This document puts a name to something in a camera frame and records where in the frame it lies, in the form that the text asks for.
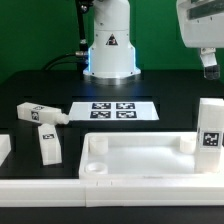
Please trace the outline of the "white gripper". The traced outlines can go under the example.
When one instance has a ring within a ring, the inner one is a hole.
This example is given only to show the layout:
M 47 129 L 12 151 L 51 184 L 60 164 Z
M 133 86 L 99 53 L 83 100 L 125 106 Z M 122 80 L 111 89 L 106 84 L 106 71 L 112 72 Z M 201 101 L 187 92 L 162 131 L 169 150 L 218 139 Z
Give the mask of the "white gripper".
M 176 9 L 185 46 L 201 48 L 204 77 L 219 79 L 215 48 L 224 48 L 224 0 L 177 0 Z

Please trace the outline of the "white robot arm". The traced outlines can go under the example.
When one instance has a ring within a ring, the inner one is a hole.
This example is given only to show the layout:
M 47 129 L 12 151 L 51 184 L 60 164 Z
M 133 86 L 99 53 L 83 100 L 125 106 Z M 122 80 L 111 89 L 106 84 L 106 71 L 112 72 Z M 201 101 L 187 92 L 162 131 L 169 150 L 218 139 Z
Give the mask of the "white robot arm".
M 130 42 L 128 0 L 93 0 L 94 41 L 87 51 L 84 78 L 107 85 L 125 83 L 141 75 Z M 177 0 L 177 17 L 186 47 L 200 50 L 204 77 L 220 77 L 215 52 L 224 48 L 224 0 Z

